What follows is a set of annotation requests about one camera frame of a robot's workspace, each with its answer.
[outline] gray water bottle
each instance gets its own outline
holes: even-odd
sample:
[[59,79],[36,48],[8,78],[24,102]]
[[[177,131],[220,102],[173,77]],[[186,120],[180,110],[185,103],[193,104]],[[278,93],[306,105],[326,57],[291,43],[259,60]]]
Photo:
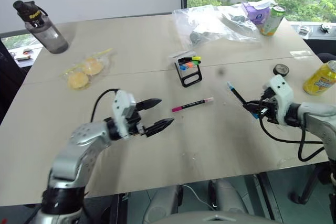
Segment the gray water bottle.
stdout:
[[17,15],[25,22],[25,27],[37,38],[41,44],[52,54],[60,54],[69,47],[62,34],[53,25],[48,14],[34,1],[13,4]]

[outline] soda can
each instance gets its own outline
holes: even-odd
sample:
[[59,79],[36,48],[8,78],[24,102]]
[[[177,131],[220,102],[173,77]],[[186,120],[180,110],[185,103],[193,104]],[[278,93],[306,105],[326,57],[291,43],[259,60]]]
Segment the soda can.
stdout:
[[269,16],[266,18],[260,32],[265,36],[272,36],[278,29],[283,17],[285,16],[286,8],[276,5],[272,7]]
[[336,60],[323,64],[304,84],[303,89],[311,95],[320,95],[336,82]]

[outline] yellow can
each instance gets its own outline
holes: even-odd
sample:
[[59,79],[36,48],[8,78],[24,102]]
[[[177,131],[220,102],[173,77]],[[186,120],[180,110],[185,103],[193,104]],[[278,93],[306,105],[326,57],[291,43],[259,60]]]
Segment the yellow can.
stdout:
[[304,84],[303,89],[311,95],[320,95],[336,82],[336,60],[323,64]]

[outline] marker holder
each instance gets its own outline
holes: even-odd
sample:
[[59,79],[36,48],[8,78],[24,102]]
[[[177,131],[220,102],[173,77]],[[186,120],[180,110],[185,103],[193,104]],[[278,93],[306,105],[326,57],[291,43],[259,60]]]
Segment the marker holder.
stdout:
[[[193,72],[193,73],[190,73],[190,74],[185,74],[186,70],[181,70],[180,69],[180,63],[181,63],[181,60],[183,60],[183,58],[192,58],[192,57],[195,57],[196,56],[196,52],[194,51],[186,51],[186,52],[182,52],[182,53],[179,53],[175,56],[172,56],[172,61],[175,65],[175,69],[177,71],[177,74],[179,75],[179,79],[181,81],[181,84],[183,87],[187,88],[195,83],[198,83],[202,80],[202,74],[201,74],[201,69],[200,69],[200,64],[197,64],[197,71]],[[192,82],[189,82],[189,83],[186,83],[185,81],[188,80],[189,78],[193,77],[193,76],[198,76],[198,78]]]

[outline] beige table surface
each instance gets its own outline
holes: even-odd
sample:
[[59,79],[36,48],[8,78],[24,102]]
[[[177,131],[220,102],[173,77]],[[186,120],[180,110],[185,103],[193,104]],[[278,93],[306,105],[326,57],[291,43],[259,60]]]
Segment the beige table surface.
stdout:
[[[293,34],[292,40],[296,40],[296,36]],[[309,50],[304,45],[300,48]],[[60,61],[64,59],[62,55],[49,55],[43,51],[36,63],[48,62],[44,57],[49,57],[50,61],[54,60],[52,57],[59,57]],[[246,100],[258,99],[262,85],[274,76],[274,65],[284,63],[290,68],[286,80],[295,91],[295,102],[335,103],[335,87],[320,97],[312,97],[302,90],[303,82],[321,64],[316,56],[265,60],[256,57],[255,61],[242,63],[222,63],[221,60],[223,58],[213,66],[203,66],[204,79],[187,89],[181,86],[175,70],[117,74],[114,71],[119,69],[119,63],[116,63],[99,82],[86,90],[74,91],[60,78],[30,82],[35,72],[49,74],[48,71],[42,73],[39,69],[42,65],[34,65],[0,126],[0,206],[41,201],[53,159],[66,146],[72,131],[89,121],[97,96],[109,88],[128,90],[138,101],[163,99],[155,109],[141,113],[145,126],[162,118],[175,117],[175,121],[152,137],[120,140],[106,149],[99,156],[87,187],[89,196],[252,174],[327,160],[325,153],[321,153],[310,162],[300,162],[297,159],[298,145],[268,138],[258,121],[226,88],[226,81],[231,81]],[[171,112],[175,106],[208,97],[214,97],[215,102]],[[112,99],[112,95],[107,95],[101,100],[96,120],[112,115]],[[278,137],[293,140],[300,137],[299,129],[269,123],[266,127]],[[307,138],[316,139],[310,134]],[[303,153],[307,155],[316,148],[305,146]]]
[[[109,74],[139,73],[173,69],[169,55],[182,46],[171,15],[103,19],[69,23],[60,31],[70,42],[60,55],[43,50],[28,73],[25,83],[57,80],[59,75],[94,52],[113,48]],[[291,51],[309,50],[290,24],[283,20],[273,37],[260,37],[259,43],[226,39],[196,49],[202,66],[291,58]]]

